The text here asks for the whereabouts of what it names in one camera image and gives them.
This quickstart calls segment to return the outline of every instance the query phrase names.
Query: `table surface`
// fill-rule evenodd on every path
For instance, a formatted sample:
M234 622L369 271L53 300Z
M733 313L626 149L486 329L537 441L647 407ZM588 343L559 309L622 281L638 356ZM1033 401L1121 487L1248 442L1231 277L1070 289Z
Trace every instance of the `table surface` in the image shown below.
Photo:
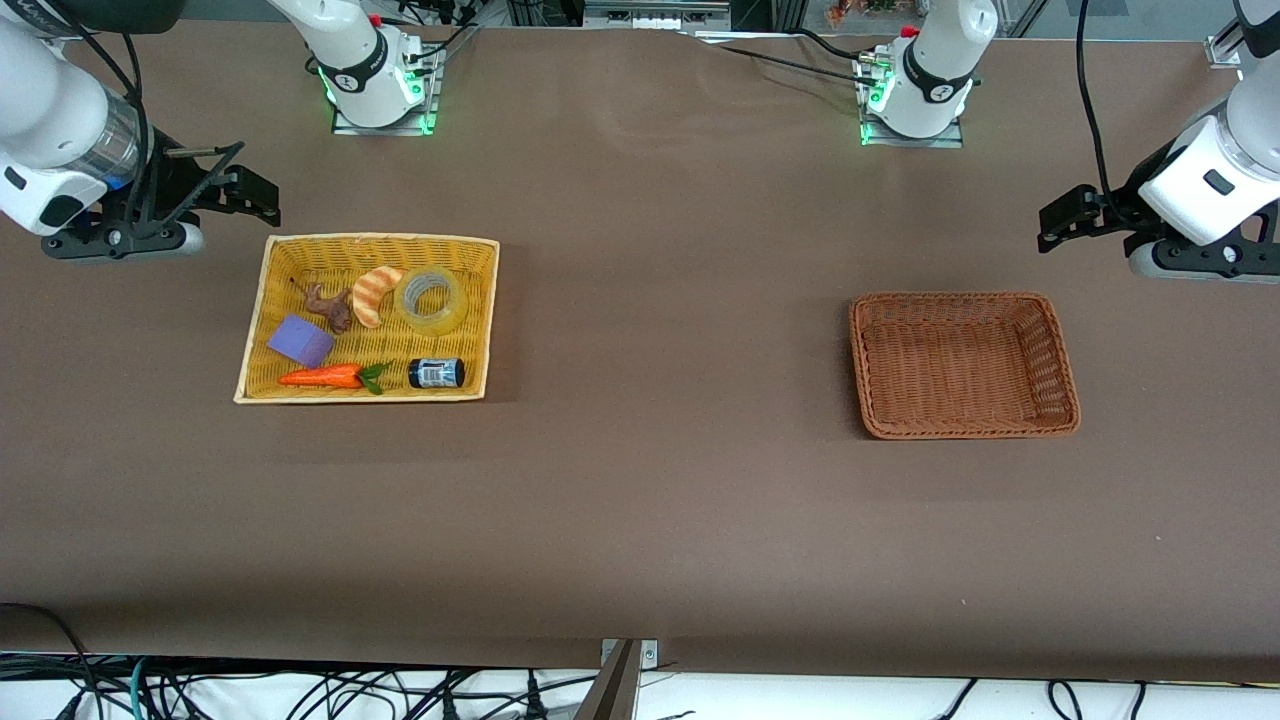
M1119 237L1036 252L1037 210L1096 182L1070 44L996 42L960 151L863 147L838 81L667 32L483 31L415 140L329 136L288 26L138 46L156 126L243 138L282 233L503 260L484 401L244 407L266 225L206 215L200 256L106 268L0 227L0 594L91 650L1280 671L1276 290L1139 279ZM1233 82L1194 44L1089 65L1117 183ZM884 290L1046 293L1079 433L870 438L846 306ZM6 620L23 644L61 647Z

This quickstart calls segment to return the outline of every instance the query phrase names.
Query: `basket rim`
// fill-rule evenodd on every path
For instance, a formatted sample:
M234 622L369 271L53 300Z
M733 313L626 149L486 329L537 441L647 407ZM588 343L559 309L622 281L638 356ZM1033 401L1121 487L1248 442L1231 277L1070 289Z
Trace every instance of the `basket rim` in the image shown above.
M398 396L356 396L356 397L291 397L288 400L280 400L278 397L250 397L244 388L248 383L248 365L250 359L253 352L253 337L257 334L257 322L261 318L262 300L266 297L265 287L266 278L269 274L271 264L271 249L280 242L308 242L320 240L338 240L346 238L351 242L367 242L370 240L408 240L408 241L421 241L421 240L444 240L456 242L470 242L477 245L488 245L493 247L493 282L489 283L489 318L485 323L484 329L484 375L480 379L480 384L476 392L467 395L436 395L430 396L430 400L424 397L398 397ZM266 242L262 247L262 265L257 274L257 297L253 299L253 316L250 319L248 336L244 340L244 354L241 360L239 378L236 382L236 393L232 396L232 401L237 405L346 405L355 402L462 402L468 400L483 400L485 389L489 386L489 347L493 342L493 315L494 315L494 302L498 295L498 264L502 260L502 245L495 240L489 240L486 237L470 237L462 234L431 234L431 233L396 233L396 232L334 232L334 233L316 233L316 234L271 234L268 236Z
M1050 336L1053 341L1055 354L1061 359L1059 364L1059 377L1066 395L1066 419L1056 425L1024 429L979 429L978 423L972 429L934 429L934 430L901 430L896 425L883 423L874 413L870 401L869 360L867 343L863 333L867 323L861 319L861 311L877 302L886 300L1029 300L1032 301L1048 324ZM1062 337L1062 325L1057 318L1053 304L1042 293L1030 291L888 291L872 292L859 296L849 304L849 329L850 345L854 352L854 382L858 388L858 401L863 416L863 424L872 436L881 439L993 439L1014 437L1064 437L1073 434L1080 428L1080 404L1075 388L1075 377L1071 373L1071 363L1066 354L1066 341Z

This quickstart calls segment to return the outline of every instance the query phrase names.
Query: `basket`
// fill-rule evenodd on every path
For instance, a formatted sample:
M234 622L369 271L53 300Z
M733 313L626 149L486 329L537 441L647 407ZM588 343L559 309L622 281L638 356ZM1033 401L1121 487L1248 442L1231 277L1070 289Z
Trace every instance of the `basket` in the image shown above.
M301 315L320 327L324 318L303 309L302 288L312 282L324 284L325 297L351 287L360 275L390 265L413 270L443 266L452 270L467 296L467 316L458 329L443 337L415 332L394 310L392 293L383 299L383 324L369 329L352 322L351 329L337 336L326 365L389 363L378 378L383 395L365 389L285 387L276 380L300 365L266 346L266 341L288 314ZM248 328L244 361L241 365L236 402L239 404L316 404L316 402L448 402L484 397L489 375L489 332L493 328L493 301L498 288L498 243L476 237L434 234L312 234L276 237L266 241L257 302ZM417 357L458 357L466 366L465 382L457 388L417 389L408 384L408 361Z
M879 438L1071 434L1062 331L1029 292L883 292L849 309L858 397Z

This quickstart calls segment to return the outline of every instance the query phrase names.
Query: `empty basket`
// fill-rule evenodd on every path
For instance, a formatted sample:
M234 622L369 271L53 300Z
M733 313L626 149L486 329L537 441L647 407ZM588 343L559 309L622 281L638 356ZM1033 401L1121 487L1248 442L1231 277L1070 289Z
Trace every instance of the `empty basket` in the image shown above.
M879 438L1071 434L1062 331L1030 292L882 292L849 309L863 421Z

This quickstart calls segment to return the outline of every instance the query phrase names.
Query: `yellow wicker basket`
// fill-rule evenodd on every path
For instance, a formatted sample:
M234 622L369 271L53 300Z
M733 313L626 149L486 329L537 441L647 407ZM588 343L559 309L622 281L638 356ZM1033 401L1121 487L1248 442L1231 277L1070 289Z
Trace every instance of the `yellow wicker basket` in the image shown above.
M284 316L292 313L326 327L324 318L303 309L302 288L319 282L324 286L323 295L329 297L349 288L360 275L379 265L406 270L435 265L452 270L466 292L466 320L443 337L420 334L394 311L392 293L387 293L380 311L381 327L369 329L353 322L349 331L337 336L333 350L325 356L325 365L389 363L378 379L385 391L383 395L279 384L280 375L300 369L297 363L266 346ZM262 258L257 302L234 400L278 405L479 400L484 397L489 375L489 332L497 290L498 243L492 240L388 233L271 236ZM461 359L466 366L465 384L457 388L411 387L408 361L416 357Z

